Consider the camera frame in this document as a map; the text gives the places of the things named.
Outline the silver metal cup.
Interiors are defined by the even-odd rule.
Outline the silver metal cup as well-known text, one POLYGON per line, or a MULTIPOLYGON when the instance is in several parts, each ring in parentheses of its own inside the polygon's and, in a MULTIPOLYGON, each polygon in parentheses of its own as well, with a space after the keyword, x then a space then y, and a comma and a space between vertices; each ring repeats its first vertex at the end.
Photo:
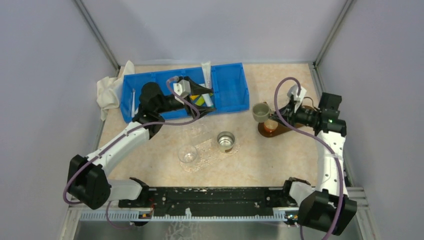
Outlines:
POLYGON ((231 132, 222 131, 217 135, 216 140, 219 150, 223 153, 228 153, 233 149, 236 138, 231 132))

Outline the clear glass cup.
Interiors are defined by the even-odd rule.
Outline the clear glass cup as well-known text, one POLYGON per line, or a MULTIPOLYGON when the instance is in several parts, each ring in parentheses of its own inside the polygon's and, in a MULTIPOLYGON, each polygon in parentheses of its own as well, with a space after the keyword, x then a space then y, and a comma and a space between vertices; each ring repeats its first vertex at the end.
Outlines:
POLYGON ((184 163, 192 163, 198 158, 198 150, 193 145, 183 145, 177 152, 179 160, 184 163))

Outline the white ceramic cup cork base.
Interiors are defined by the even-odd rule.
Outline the white ceramic cup cork base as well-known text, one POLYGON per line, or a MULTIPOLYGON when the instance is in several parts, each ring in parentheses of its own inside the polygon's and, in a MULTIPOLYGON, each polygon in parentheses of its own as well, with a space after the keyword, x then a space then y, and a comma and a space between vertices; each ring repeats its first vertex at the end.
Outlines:
POLYGON ((252 107, 252 116, 258 123, 264 123, 270 118, 271 108, 266 102, 256 103, 252 107))

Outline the white toothpaste teal cap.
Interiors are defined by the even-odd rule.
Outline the white toothpaste teal cap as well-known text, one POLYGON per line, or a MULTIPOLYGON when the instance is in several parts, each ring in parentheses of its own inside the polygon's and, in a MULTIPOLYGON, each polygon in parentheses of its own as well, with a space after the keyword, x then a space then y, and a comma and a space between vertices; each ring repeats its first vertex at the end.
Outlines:
POLYGON ((206 104, 207 107, 214 107, 214 103, 211 99, 211 94, 210 93, 206 93, 202 95, 204 103, 206 104))

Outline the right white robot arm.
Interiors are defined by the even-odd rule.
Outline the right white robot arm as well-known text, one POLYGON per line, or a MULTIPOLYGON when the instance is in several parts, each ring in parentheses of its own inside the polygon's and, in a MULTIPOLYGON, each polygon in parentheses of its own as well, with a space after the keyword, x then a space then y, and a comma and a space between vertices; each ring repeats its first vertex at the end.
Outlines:
POLYGON ((273 117, 283 125, 311 127, 317 142, 317 183, 312 187, 305 180, 290 178, 281 199, 287 206, 298 205, 298 223, 330 235, 339 236, 355 216, 358 205, 349 198, 343 173, 343 150, 347 124, 339 118, 342 97, 323 93, 318 108, 302 105, 302 97, 289 93, 286 106, 275 111, 273 117))

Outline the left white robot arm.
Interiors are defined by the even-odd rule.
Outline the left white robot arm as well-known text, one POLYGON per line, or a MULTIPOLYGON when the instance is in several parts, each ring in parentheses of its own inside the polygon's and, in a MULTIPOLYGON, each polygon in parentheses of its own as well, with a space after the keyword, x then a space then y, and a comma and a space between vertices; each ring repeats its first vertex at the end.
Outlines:
POLYGON ((77 154, 70 160, 62 194, 67 204, 73 205, 68 194, 77 199, 77 204, 85 204, 92 210, 113 201, 129 200, 138 207, 149 203, 150 193, 144 190, 147 185, 141 180, 109 180, 109 174, 136 147, 151 140, 163 125, 171 125, 162 113, 183 109, 192 117, 188 121, 191 124, 216 110, 192 103, 191 95, 209 95, 213 90, 190 77, 173 76, 165 84, 170 95, 164 95, 158 83, 146 83, 141 88, 138 112, 128 126, 96 151, 87 156, 77 154))

